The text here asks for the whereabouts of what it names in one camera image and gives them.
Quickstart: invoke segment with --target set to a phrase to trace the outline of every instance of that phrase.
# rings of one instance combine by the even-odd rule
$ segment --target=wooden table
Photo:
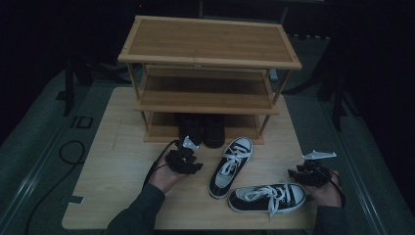
[[[134,112],[133,88],[116,88],[102,118],[74,196],[82,204],[69,204],[63,218],[66,229],[102,229],[140,193],[145,175],[165,143],[143,142],[145,124]],[[280,116],[271,118],[264,145],[255,145],[250,162],[233,183],[238,187],[292,182],[287,169],[302,164],[300,145],[285,101],[279,99]],[[201,146],[195,153],[203,168],[180,181],[166,196],[158,214],[157,229],[296,229],[311,228],[316,207],[307,203],[298,211],[275,214],[237,213],[227,200],[215,200],[208,183],[219,163],[221,149]]]

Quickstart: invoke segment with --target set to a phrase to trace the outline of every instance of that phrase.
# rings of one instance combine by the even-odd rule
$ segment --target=shoelace
[[[286,198],[287,203],[291,201],[291,195],[288,190],[288,184],[284,184],[284,189],[282,188],[273,188],[271,186],[265,186],[258,188],[255,191],[249,192],[245,195],[245,200],[248,202],[255,201],[258,198],[266,196],[269,198],[268,202],[268,212],[269,220],[271,221],[272,215],[278,211],[280,206],[280,201]]]
[[[231,157],[226,157],[228,161],[223,165],[222,170],[220,171],[221,174],[228,175],[230,172],[235,170],[241,164],[242,158],[241,154],[245,154],[245,150],[239,146],[234,146],[234,149],[230,149],[232,152]]]

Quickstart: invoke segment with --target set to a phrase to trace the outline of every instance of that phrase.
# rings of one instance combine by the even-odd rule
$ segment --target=dark background
[[[334,53],[328,56],[343,65],[346,90],[414,212],[414,3],[206,0],[204,14],[278,21],[284,6],[288,34],[331,38]],[[0,141],[69,58],[85,84],[91,78],[87,62],[114,65],[137,14],[197,18],[199,1],[2,1]],[[332,69],[328,64],[322,70]]]

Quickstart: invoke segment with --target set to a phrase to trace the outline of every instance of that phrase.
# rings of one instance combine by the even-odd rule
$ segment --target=sneaker
[[[184,140],[186,136],[199,146],[202,143],[201,116],[199,114],[175,114],[179,125],[179,138]]]
[[[210,180],[208,189],[213,198],[221,199],[226,196],[235,177],[252,154],[253,142],[247,137],[239,137],[229,144]]]
[[[217,149],[225,143],[224,115],[205,115],[204,144]]]
[[[271,218],[275,213],[297,210],[305,198],[305,191],[298,184],[281,183],[236,189],[228,204],[234,212],[268,212]]]

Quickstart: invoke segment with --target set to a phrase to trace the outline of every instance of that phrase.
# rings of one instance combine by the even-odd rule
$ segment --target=shoe rack shelf
[[[127,63],[149,142],[178,137],[174,113],[198,113],[225,114],[226,143],[247,136],[263,144],[290,71],[301,69],[278,24],[142,16],[118,60]],[[143,64],[140,82],[134,63]],[[270,69],[285,71],[275,93]]]

